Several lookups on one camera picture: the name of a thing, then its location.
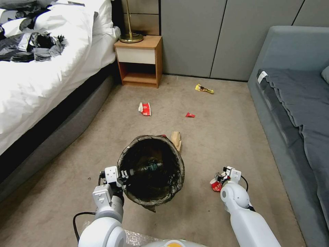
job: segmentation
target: sofa tag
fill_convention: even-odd
[[[262,81],[262,79],[264,79],[266,76],[268,76],[268,74],[263,71],[262,73],[260,73],[259,77],[258,77],[258,83],[260,84],[260,82]]]

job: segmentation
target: bed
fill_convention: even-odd
[[[329,28],[271,27],[248,81],[307,246],[329,246]]]
[[[35,22],[34,30],[65,36],[61,56],[0,61],[1,71],[11,71],[0,82],[0,200],[87,128],[119,78],[113,45],[123,26],[121,2],[75,2],[84,6],[59,0]]]

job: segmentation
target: nightstand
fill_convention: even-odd
[[[145,36],[138,43],[114,44],[123,85],[158,87],[162,77],[162,38]]]

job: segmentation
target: floor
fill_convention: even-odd
[[[194,90],[196,84],[214,89]],[[152,116],[137,111],[149,102]],[[185,118],[187,112],[195,118]],[[159,89],[118,85],[89,128],[0,203],[0,246],[76,246],[73,216],[93,211],[99,171],[138,135],[180,131],[183,189],[153,213],[126,198],[123,227],[209,247],[239,246],[209,181],[223,166],[242,171],[249,196],[282,246],[305,246],[247,84],[164,75]],[[77,220],[81,232],[92,217]]]

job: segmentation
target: yellow wrapper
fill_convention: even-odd
[[[201,86],[200,84],[197,84],[195,86],[195,90],[202,91],[202,92],[208,92],[208,93],[214,93],[214,91],[212,89],[207,89],[207,88]]]

